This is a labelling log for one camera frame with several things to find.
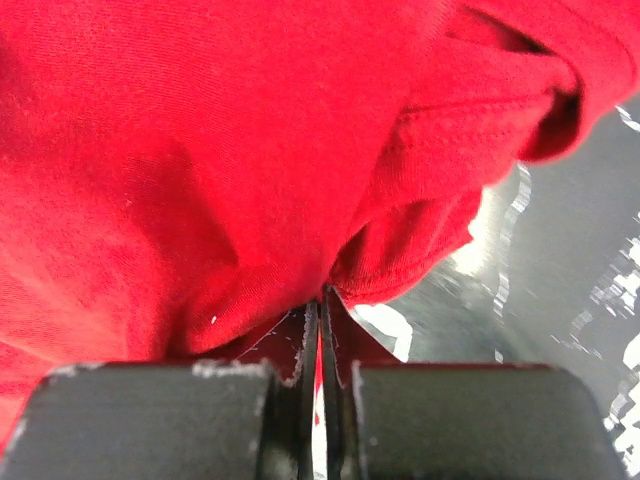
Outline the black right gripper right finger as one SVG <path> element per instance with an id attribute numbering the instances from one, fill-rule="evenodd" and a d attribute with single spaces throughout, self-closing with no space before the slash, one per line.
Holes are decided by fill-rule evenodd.
<path id="1" fill-rule="evenodd" d="M 623 479 L 587 386 L 534 363 L 403 363 L 326 288 L 331 479 Z"/>

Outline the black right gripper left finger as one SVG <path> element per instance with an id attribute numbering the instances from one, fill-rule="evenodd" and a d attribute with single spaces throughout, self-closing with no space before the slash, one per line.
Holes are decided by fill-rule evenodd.
<path id="1" fill-rule="evenodd" d="M 78 363 L 38 384 L 5 479 L 309 479 L 318 305 L 247 348 L 177 363 Z"/>

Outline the red t shirt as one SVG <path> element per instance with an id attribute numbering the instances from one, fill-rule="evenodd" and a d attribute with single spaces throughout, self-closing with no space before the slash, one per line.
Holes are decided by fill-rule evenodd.
<path id="1" fill-rule="evenodd" d="M 51 369 L 406 292 L 639 89 L 635 1 L 5 1 L 1 437 Z"/>

